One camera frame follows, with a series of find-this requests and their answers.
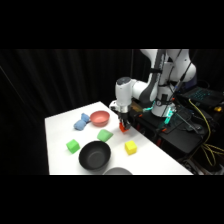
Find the black background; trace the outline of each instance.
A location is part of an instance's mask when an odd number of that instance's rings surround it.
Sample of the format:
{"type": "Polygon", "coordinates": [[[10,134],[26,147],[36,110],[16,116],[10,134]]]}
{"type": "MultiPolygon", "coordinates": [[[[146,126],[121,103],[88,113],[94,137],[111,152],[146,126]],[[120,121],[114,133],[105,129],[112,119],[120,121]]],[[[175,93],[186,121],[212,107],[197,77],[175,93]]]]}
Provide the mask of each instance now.
{"type": "MultiPolygon", "coordinates": [[[[191,58],[195,52],[199,79],[224,91],[224,49],[192,49],[191,58]]],[[[1,49],[0,66],[1,172],[48,174],[44,119],[98,101],[108,106],[117,79],[147,81],[151,64],[137,49],[1,49]]],[[[222,146],[218,136],[223,129],[222,146]]]]}

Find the light blue object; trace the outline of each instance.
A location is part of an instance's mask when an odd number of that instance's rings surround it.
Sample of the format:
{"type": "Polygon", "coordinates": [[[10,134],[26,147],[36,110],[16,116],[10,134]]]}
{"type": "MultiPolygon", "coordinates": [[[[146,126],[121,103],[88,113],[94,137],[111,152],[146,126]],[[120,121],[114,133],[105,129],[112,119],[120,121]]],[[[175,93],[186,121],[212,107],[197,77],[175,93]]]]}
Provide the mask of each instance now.
{"type": "Polygon", "coordinates": [[[153,109],[153,106],[154,106],[154,104],[155,104],[155,102],[156,102],[156,101],[154,101],[154,103],[153,103],[152,107],[150,107],[150,108],[146,108],[146,109],[143,109],[143,112],[145,112],[145,111],[149,111],[149,110],[152,110],[152,109],[153,109]]]}
{"type": "Polygon", "coordinates": [[[87,122],[89,122],[90,117],[88,115],[86,115],[86,114],[82,114],[82,118],[81,119],[87,123],[87,122]]]}
{"type": "Polygon", "coordinates": [[[82,131],[86,126],[86,122],[83,120],[78,121],[77,123],[75,123],[74,128],[76,130],[82,131]]]}

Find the blue toy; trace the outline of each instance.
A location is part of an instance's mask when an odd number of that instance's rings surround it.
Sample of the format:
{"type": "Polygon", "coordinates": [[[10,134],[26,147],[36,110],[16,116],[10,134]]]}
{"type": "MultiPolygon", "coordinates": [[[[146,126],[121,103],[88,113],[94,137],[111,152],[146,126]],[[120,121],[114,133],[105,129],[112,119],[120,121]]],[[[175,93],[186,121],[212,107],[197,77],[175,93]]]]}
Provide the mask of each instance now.
{"type": "Polygon", "coordinates": [[[86,114],[83,113],[81,119],[82,120],[78,121],[74,125],[74,128],[76,130],[79,130],[79,131],[84,130],[86,124],[89,123],[89,121],[90,121],[90,117],[88,115],[86,115],[86,114]]]}

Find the gray bowl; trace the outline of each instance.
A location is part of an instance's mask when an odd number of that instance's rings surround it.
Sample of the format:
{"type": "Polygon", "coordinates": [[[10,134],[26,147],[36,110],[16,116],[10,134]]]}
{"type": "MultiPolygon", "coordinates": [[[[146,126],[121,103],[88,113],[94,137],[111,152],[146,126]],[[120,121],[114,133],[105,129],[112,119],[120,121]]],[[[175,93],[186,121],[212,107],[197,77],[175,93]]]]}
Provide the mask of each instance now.
{"type": "Polygon", "coordinates": [[[132,173],[130,173],[128,170],[124,169],[124,168],[113,168],[111,170],[108,170],[104,175],[108,176],[108,175],[119,175],[119,176],[130,176],[133,175],[132,173]]]}

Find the cube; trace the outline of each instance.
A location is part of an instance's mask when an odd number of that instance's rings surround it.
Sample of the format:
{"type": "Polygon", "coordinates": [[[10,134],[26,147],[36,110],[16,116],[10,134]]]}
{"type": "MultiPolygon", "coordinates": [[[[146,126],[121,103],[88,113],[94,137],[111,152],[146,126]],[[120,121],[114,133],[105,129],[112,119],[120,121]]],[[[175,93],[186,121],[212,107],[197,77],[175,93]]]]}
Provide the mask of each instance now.
{"type": "Polygon", "coordinates": [[[98,134],[97,138],[102,142],[107,142],[113,135],[114,135],[113,133],[105,129],[102,129],[98,134]]]}
{"type": "Polygon", "coordinates": [[[66,144],[68,147],[68,150],[74,154],[80,149],[79,143],[75,140],[70,141],[69,143],[66,144]]]}
{"type": "Polygon", "coordinates": [[[128,155],[130,156],[130,155],[137,152],[137,146],[135,145],[135,143],[133,141],[126,142],[125,143],[125,150],[128,153],[128,155]]]}

